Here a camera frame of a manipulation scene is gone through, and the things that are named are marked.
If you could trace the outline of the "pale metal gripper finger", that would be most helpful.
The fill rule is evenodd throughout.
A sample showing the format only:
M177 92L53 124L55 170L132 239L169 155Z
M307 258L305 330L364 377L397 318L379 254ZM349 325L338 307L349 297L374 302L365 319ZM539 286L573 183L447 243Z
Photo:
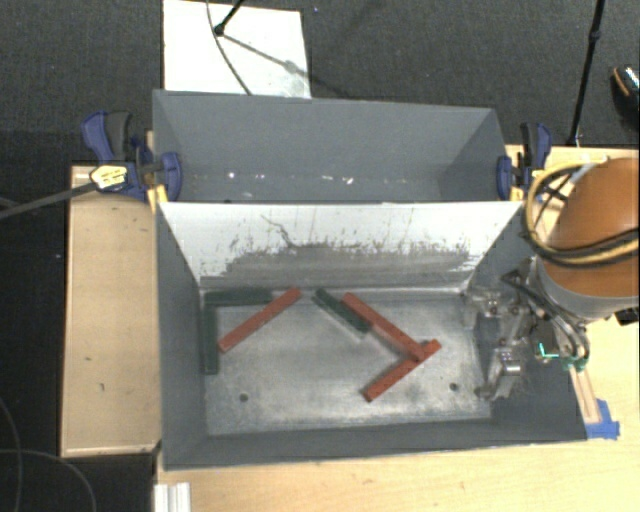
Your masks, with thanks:
M524 363L512 349L493 349L483 366L483 382L475 388L476 396L485 401L507 399L520 383Z
M501 316L502 293L489 288L468 288L462 293L465 319L496 318Z

